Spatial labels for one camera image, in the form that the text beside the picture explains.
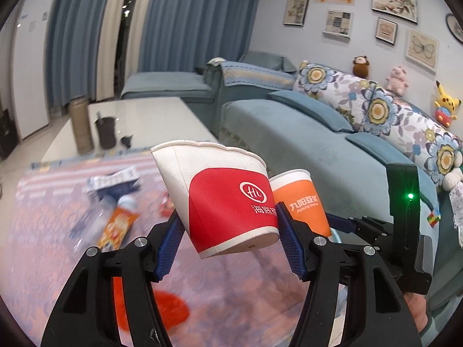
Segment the right hand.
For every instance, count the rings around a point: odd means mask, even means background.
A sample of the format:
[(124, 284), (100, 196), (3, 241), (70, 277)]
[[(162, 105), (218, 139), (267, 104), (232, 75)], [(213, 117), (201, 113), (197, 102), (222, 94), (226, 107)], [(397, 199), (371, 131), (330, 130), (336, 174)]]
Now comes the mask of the right hand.
[(429, 320), (427, 316), (427, 303), (425, 297), (411, 292), (405, 292), (403, 296), (418, 331), (422, 332), (427, 326)]

